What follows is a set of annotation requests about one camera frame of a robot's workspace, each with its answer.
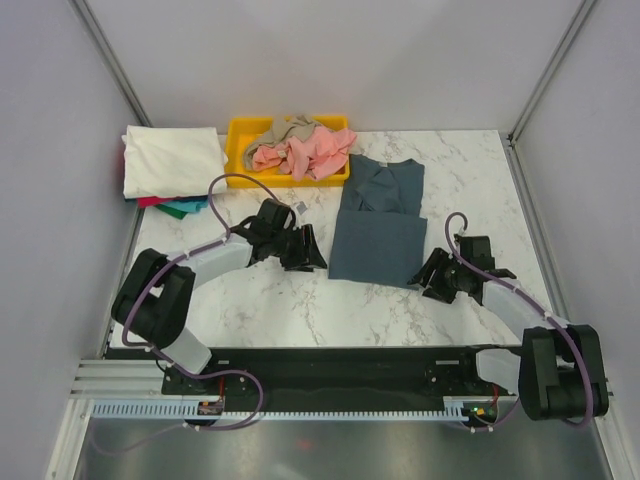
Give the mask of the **aluminium post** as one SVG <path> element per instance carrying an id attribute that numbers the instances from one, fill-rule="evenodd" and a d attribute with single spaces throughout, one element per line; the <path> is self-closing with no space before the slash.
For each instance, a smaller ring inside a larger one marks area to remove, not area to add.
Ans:
<path id="1" fill-rule="evenodd" d="M 514 148 L 516 142 L 522 136 L 540 101 L 550 87 L 554 77 L 558 73 L 563 62 L 566 60 L 571 48 L 598 4 L 598 0 L 582 0 L 579 2 L 578 8 L 572 15 L 560 40 L 553 50 L 551 57 L 546 63 L 540 77 L 536 81 L 531 94 L 515 121 L 514 126 L 508 133 L 503 135 L 503 138 L 509 148 Z"/>
<path id="2" fill-rule="evenodd" d="M 71 7 L 74 9 L 83 27 L 86 29 L 92 43 L 94 44 L 99 56 L 106 66 L 109 74 L 113 78 L 118 90 L 120 91 L 125 103 L 128 105 L 136 121 L 143 126 L 151 127 L 152 122 L 147 115 L 139 96 L 137 95 L 131 80 L 125 72 L 114 48 L 112 47 L 107 35 L 102 28 L 90 2 L 86 0 L 70 0 Z"/>

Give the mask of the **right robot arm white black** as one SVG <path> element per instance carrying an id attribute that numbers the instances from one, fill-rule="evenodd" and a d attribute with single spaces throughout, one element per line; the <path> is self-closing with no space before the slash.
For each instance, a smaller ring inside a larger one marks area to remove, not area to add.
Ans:
<path id="1" fill-rule="evenodd" d="M 450 304 L 464 293 L 497 316 L 517 337 L 519 347 L 494 347 L 458 368 L 467 392 L 492 383 L 514 392 L 534 421 L 576 425 L 604 416 L 610 406 L 598 333 L 543 308 L 508 269 L 498 268 L 486 236 L 456 236 L 458 251 L 432 251 L 409 280 L 423 296 Z"/>

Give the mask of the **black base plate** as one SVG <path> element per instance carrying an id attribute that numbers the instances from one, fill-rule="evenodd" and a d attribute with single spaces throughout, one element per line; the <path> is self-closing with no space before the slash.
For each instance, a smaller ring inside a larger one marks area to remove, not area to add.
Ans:
<path id="1" fill-rule="evenodd" d="M 218 348 L 196 380 L 167 369 L 165 395 L 222 395 L 228 412 L 438 411 L 447 397 L 504 395 L 462 347 Z"/>

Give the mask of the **folded white t-shirt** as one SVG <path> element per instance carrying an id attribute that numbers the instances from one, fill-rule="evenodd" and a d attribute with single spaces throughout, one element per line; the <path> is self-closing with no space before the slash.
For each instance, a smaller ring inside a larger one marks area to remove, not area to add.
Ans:
<path id="1" fill-rule="evenodd" d="M 127 199 L 205 196 L 228 163 L 214 127 L 130 125 L 122 141 Z"/>

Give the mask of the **folded green t-shirt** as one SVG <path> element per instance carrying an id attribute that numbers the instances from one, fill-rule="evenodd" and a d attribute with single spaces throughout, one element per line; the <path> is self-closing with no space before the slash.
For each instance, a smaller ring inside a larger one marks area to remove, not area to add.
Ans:
<path id="1" fill-rule="evenodd" d="M 183 220 L 187 215 L 198 213 L 202 206 L 199 202 L 168 202 L 165 204 L 156 205 L 155 208 L 171 216 L 172 218 Z"/>

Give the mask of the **yellow plastic bin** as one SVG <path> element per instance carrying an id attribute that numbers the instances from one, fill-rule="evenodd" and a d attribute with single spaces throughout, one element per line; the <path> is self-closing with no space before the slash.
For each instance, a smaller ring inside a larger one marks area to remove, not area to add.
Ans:
<path id="1" fill-rule="evenodd" d="M 225 153 L 228 162 L 226 173 L 247 175 L 255 178 L 269 188 L 327 188 L 341 187 L 350 175 L 350 166 L 346 164 L 341 170 L 326 179 L 315 181 L 306 176 L 297 182 L 290 175 L 280 172 L 278 167 L 255 172 L 245 168 L 243 154 L 246 148 L 264 134 L 272 125 L 273 117 L 234 117 L 231 119 L 225 141 Z"/>

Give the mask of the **right aluminium post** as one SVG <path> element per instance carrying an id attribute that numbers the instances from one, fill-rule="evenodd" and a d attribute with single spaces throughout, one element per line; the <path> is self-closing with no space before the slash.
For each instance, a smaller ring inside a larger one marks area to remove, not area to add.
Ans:
<path id="1" fill-rule="evenodd" d="M 536 81 L 531 94 L 515 121 L 514 126 L 508 133 L 503 135 L 503 138 L 509 148 L 514 148 L 516 142 L 522 136 L 540 101 L 550 87 L 554 77 L 558 73 L 563 62 L 566 60 L 571 48 L 598 4 L 598 0 L 582 0 L 579 2 L 578 8 L 572 15 L 560 40 L 553 50 L 551 57 L 546 63 L 540 77 Z"/>

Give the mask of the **pink t-shirt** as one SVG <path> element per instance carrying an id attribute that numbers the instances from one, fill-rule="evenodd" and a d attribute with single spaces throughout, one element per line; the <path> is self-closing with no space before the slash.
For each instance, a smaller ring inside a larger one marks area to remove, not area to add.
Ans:
<path id="1" fill-rule="evenodd" d="M 356 141 L 356 133 L 348 128 L 332 131 L 315 126 L 306 140 L 290 136 L 274 146 L 259 145 L 250 166 L 257 172 L 277 167 L 296 182 L 306 177 L 320 181 L 346 166 Z"/>

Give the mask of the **beige t-shirt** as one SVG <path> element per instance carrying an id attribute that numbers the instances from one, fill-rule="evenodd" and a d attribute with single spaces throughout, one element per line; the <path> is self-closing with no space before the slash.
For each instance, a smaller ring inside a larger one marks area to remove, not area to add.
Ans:
<path id="1" fill-rule="evenodd" d="M 246 147 L 242 155 L 244 167 L 250 171 L 260 172 L 278 166 L 283 160 L 280 154 L 258 153 L 260 148 L 273 149 L 291 137 L 305 142 L 319 125 L 318 121 L 306 115 L 276 118 L 265 133 L 259 135 Z"/>

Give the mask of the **left aluminium post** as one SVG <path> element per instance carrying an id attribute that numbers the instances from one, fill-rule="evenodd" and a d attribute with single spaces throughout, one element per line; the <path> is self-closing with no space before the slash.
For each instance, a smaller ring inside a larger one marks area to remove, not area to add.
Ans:
<path id="1" fill-rule="evenodd" d="M 137 95 L 131 80 L 125 72 L 114 48 L 112 47 L 107 35 L 102 28 L 90 2 L 86 0 L 70 0 L 71 7 L 74 9 L 83 27 L 86 29 L 92 43 L 94 44 L 99 56 L 106 66 L 109 74 L 113 78 L 118 90 L 120 91 L 125 103 L 128 105 L 136 121 L 143 126 L 151 127 L 152 122 L 147 115 L 139 96 Z"/>

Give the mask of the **aluminium frame rail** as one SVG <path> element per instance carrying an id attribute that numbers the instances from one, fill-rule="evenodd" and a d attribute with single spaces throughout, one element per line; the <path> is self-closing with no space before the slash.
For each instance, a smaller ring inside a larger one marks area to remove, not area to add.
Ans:
<path id="1" fill-rule="evenodd" d="M 107 359 L 84 361 L 79 367 L 72 386 L 75 395 L 86 394 L 94 398 L 179 398 L 188 400 L 221 398 L 222 395 L 187 397 L 184 395 L 165 395 L 162 392 L 162 384 L 167 369 L 151 360 L 133 359 Z M 490 383 L 496 390 L 504 390 L 495 383 Z M 494 398 L 505 399 L 504 395 L 496 395 Z M 489 402 L 492 399 L 479 397 L 447 397 L 452 399 L 477 399 L 481 402 Z"/>

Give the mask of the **folded light blue t-shirt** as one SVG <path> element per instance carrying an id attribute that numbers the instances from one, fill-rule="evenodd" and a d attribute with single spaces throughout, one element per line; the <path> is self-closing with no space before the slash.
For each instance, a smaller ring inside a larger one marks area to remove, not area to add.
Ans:
<path id="1" fill-rule="evenodd" d="M 198 213 L 208 206 L 207 196 L 175 198 L 164 203 L 164 206 L 184 212 L 186 214 Z"/>

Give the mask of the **blue-grey t-shirt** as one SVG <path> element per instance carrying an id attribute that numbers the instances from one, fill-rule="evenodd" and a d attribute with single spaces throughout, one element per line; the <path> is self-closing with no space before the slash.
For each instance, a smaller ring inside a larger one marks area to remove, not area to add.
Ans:
<path id="1" fill-rule="evenodd" d="M 349 159 L 330 252 L 328 277 L 408 289 L 424 263 L 421 216 L 425 168 L 413 159 Z"/>

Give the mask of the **folded red t-shirt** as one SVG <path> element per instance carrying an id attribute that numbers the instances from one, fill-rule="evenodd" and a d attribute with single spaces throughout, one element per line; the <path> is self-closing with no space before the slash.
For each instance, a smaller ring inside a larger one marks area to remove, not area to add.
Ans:
<path id="1" fill-rule="evenodd" d="M 141 197 L 136 200 L 139 208 L 148 208 L 156 205 L 165 204 L 172 201 L 172 198 L 160 198 L 160 197 Z"/>

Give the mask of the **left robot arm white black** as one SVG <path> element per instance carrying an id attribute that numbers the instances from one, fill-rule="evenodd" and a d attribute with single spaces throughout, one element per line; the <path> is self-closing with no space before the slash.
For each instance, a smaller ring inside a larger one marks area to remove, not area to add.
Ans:
<path id="1" fill-rule="evenodd" d="M 196 392 L 211 392 L 220 371 L 210 362 L 210 348 L 186 326 L 192 294 L 212 280 L 270 257 L 286 271 L 327 267 L 313 226 L 299 226 L 296 212 L 273 198 L 264 200 L 255 215 L 226 226 L 225 233 L 209 243 L 174 254 L 142 251 L 111 307 L 111 318 L 122 326 L 122 343 L 169 362 Z"/>

